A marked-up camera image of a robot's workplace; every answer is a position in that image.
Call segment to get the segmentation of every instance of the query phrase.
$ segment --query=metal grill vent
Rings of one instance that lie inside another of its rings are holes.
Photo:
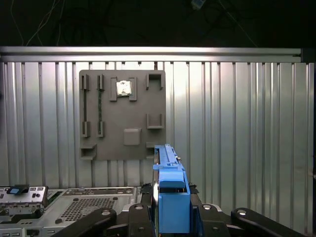
[[[82,198],[78,201],[73,201],[61,215],[61,218],[64,221],[77,221],[98,208],[106,207],[112,209],[115,202],[111,198]]]

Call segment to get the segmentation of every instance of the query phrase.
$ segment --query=small square block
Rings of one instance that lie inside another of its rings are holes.
[[[124,145],[125,146],[138,146],[140,145],[140,128],[127,128],[124,129]]]

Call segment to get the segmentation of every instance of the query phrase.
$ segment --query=electronic equipment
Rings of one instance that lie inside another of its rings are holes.
[[[99,208],[116,213],[140,202],[140,188],[82,188],[49,190],[17,186],[0,188],[0,237],[48,237]]]

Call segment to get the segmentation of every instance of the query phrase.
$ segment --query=rectangular holder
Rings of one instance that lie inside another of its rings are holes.
[[[164,128],[164,116],[159,115],[159,124],[151,124],[151,115],[146,114],[147,118],[147,129],[163,129]]]

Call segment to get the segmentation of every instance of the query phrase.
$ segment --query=blue tab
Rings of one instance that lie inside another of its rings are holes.
[[[159,171],[159,187],[184,189],[186,184],[183,178],[183,171],[161,169]]]

